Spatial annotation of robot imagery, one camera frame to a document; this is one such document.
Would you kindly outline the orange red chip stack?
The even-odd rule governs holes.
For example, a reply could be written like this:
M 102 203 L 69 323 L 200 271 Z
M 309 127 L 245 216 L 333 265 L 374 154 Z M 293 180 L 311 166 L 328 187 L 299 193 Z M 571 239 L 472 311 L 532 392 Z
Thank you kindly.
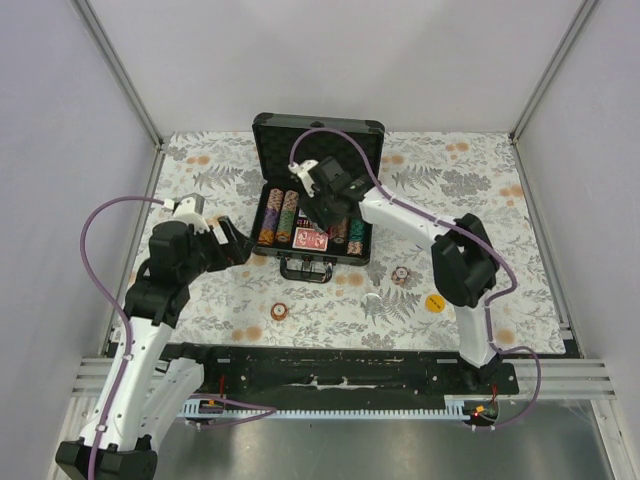
M 271 317 L 275 321 L 282 321 L 288 316 L 288 307 L 284 303 L 275 303 L 271 307 Z

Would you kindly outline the white clear dealer button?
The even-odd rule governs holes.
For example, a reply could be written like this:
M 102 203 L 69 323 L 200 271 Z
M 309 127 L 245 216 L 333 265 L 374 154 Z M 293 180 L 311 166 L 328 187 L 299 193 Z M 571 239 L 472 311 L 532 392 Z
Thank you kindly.
M 361 297 L 360 306 L 365 312 L 375 311 L 381 306 L 381 297 L 376 293 L 367 293 Z

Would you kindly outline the tan blue chip stack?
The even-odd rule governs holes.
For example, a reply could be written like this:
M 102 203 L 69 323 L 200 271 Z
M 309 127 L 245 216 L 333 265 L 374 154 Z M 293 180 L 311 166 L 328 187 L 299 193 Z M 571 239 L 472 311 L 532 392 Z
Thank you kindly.
M 403 266 L 397 267 L 391 275 L 391 280 L 395 285 L 405 285 L 410 278 L 410 271 Z

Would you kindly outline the yellow round blind button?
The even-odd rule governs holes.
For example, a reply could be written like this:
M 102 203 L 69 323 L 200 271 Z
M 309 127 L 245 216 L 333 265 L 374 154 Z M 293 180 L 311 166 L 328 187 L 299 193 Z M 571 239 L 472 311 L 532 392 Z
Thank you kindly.
M 441 313 L 446 308 L 446 300 L 439 294 L 430 294 L 425 300 L 425 308 L 432 313 Z

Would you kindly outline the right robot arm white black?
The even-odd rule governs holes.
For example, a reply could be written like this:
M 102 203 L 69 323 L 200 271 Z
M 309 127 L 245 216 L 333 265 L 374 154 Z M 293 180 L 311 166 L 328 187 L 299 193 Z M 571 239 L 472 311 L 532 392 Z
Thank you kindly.
M 496 285 L 498 262 L 474 215 L 447 220 L 419 209 L 364 174 L 347 172 L 334 157 L 288 165 L 301 183 L 305 215 L 327 231 L 345 218 L 393 230 L 430 253 L 436 290 L 453 305 L 459 335 L 458 381 L 467 392 L 483 392 L 500 365 L 491 346 L 481 301 Z

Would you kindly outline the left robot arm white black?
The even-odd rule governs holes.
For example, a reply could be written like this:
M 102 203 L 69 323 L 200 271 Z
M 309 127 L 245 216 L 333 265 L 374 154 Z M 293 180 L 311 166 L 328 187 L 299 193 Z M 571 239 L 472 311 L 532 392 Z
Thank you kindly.
M 56 452 L 57 466 L 70 478 L 153 478 L 160 445 L 181 407 L 196 390 L 210 392 L 219 384 L 217 364 L 189 357 L 171 360 L 161 382 L 151 384 L 190 285 L 251 255 L 254 241 L 229 218 L 218 222 L 225 242 L 197 214 L 153 228 L 149 256 L 125 296 L 124 334 L 98 402 L 78 439 L 61 442 Z

